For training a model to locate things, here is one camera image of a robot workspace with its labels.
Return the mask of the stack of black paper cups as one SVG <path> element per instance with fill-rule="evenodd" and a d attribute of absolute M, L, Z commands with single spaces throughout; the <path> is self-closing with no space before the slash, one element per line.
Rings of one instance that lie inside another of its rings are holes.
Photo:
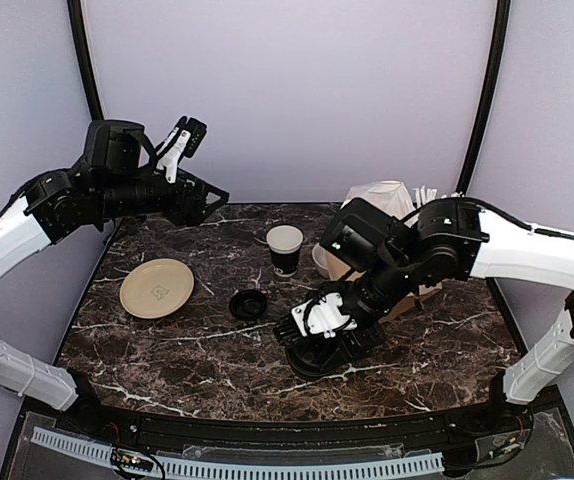
<path fill-rule="evenodd" d="M 291 225 L 279 225 L 267 233 L 266 242 L 276 275 L 288 278 L 296 273 L 303 240 L 302 231 Z"/>

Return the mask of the brown paper bag white handles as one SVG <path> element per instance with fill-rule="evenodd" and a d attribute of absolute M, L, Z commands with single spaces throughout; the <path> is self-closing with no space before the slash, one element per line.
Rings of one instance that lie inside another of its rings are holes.
<path fill-rule="evenodd" d="M 404 217 L 412 213 L 414 207 L 412 198 L 405 184 L 401 181 L 387 180 L 352 186 L 342 206 L 345 206 L 354 198 L 366 200 L 388 216 L 396 218 L 399 221 L 402 221 Z M 407 250 L 412 240 L 412 234 L 403 234 L 402 228 L 395 226 L 394 221 L 391 221 L 389 233 L 387 234 L 387 245 L 391 257 L 395 256 L 394 233 L 398 234 L 399 250 Z M 349 271 L 349 266 L 335 254 L 327 252 L 325 259 L 331 280 L 339 280 L 342 275 Z M 419 286 L 417 291 L 418 297 L 416 297 L 414 293 L 410 293 L 393 307 L 383 320 L 390 321 L 416 307 L 421 308 L 422 304 L 416 304 L 417 300 L 422 302 L 440 293 L 442 290 L 443 285 L 441 282 L 431 287 Z"/>

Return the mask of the stack of black cup lids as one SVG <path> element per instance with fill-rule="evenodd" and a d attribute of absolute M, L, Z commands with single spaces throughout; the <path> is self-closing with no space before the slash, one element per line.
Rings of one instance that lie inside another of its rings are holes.
<path fill-rule="evenodd" d="M 246 289 L 238 291 L 231 297 L 228 308 L 238 320 L 255 321 L 266 313 L 268 300 L 262 291 Z"/>

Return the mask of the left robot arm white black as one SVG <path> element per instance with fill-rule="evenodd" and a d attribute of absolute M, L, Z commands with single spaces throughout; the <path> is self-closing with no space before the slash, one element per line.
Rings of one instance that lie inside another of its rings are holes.
<path fill-rule="evenodd" d="M 124 120 L 90 123 L 81 157 L 70 168 L 25 182 L 0 211 L 0 279 L 27 258 L 78 228 L 161 214 L 196 226 L 228 202 L 227 192 L 180 169 L 206 136 L 205 123 L 181 117 L 154 145 L 143 125 Z M 0 339 L 0 386 L 68 413 L 87 436 L 108 427 L 107 412 L 87 376 L 48 365 Z"/>

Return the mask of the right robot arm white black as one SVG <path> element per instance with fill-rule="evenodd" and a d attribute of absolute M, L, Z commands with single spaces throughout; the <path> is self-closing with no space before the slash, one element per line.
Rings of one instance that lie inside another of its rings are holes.
<path fill-rule="evenodd" d="M 508 278 L 568 290 L 548 332 L 493 382 L 477 413 L 501 432 L 516 405 L 531 403 L 574 361 L 574 233 L 518 220 L 484 201 L 431 201 L 404 218 L 355 198 L 336 214 L 322 247 L 349 271 L 323 284 L 276 328 L 293 371 L 318 379 L 363 358 L 382 341 L 380 320 L 405 297 L 446 279 Z"/>

